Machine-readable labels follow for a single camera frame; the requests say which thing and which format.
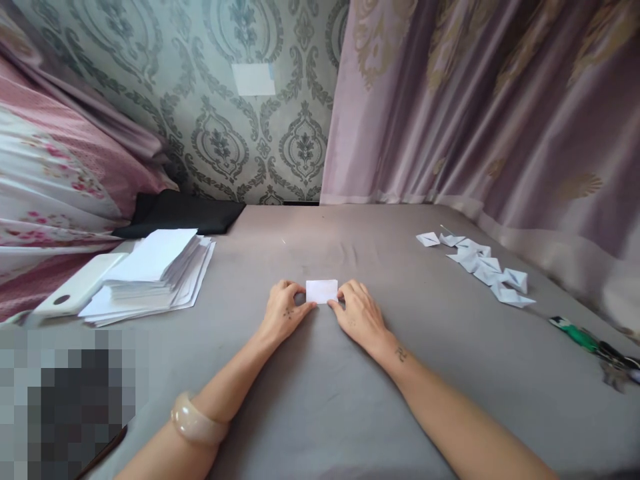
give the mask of wrist tattoo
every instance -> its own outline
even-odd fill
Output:
[[[398,358],[400,359],[400,361],[404,363],[405,359],[407,358],[407,352],[405,352],[404,348],[398,347],[395,353],[396,355],[398,355]]]

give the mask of wall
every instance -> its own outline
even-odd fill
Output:
[[[348,0],[14,0],[62,60],[166,137],[184,191],[318,200]],[[271,63],[240,97],[232,63]]]

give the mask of phone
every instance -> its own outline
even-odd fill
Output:
[[[78,270],[33,311],[41,318],[64,317],[80,313],[102,286],[105,273],[116,266],[128,253],[103,253]]]

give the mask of bangle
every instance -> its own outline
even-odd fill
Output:
[[[175,400],[171,420],[186,440],[215,447],[222,443],[229,431],[228,423],[220,423],[204,416],[191,403],[192,395],[183,392]]]

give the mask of floral fabric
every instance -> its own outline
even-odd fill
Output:
[[[138,192],[175,188],[0,58],[0,321],[114,248]]]

